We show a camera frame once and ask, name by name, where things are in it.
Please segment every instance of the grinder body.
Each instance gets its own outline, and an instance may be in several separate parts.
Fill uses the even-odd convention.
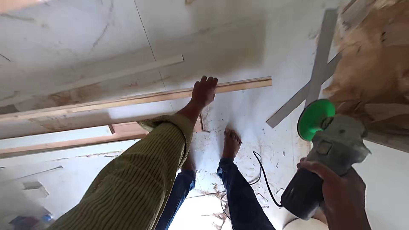
[[[364,125],[348,116],[326,117],[313,138],[307,161],[320,162],[339,176],[345,175],[354,163],[362,162],[370,151],[362,138]],[[281,196],[281,204],[297,217],[308,220],[324,200],[323,180],[315,173],[299,169]]]

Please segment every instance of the hand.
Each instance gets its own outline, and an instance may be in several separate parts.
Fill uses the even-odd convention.
[[[217,81],[217,78],[203,76],[193,87],[191,102],[203,108],[209,105],[214,100]]]
[[[319,162],[301,159],[297,168],[316,173],[323,179],[321,205],[329,229],[371,229],[365,212],[366,185],[355,169],[343,177]]]

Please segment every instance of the green grinding disc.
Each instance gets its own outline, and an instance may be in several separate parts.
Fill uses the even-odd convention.
[[[322,122],[335,115],[335,106],[327,99],[316,100],[307,106],[298,120],[298,134],[311,141],[317,131],[322,131]]]

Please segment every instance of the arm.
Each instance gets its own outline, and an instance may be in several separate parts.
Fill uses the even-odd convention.
[[[206,77],[196,82],[189,104],[156,120],[156,128],[106,165],[79,204],[49,229],[153,229],[187,156],[194,122],[213,101],[216,84]]]
[[[366,186],[353,168],[340,177],[319,162],[301,161],[297,167],[314,172],[324,180],[321,207],[330,230],[371,230],[365,212]]]

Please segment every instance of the person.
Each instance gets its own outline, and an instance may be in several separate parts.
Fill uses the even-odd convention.
[[[150,133],[108,163],[81,201],[49,229],[167,229],[195,185],[194,164],[191,159],[186,161],[193,126],[202,109],[214,100],[217,82],[217,78],[203,76],[182,110],[141,122]],[[241,139],[234,130],[226,129],[224,144],[217,175],[227,191],[233,229],[274,230],[234,164]],[[182,172],[175,178],[180,167]],[[370,229],[365,185],[353,169],[339,177],[315,162],[303,161],[298,167],[324,180],[324,211],[330,230]]]

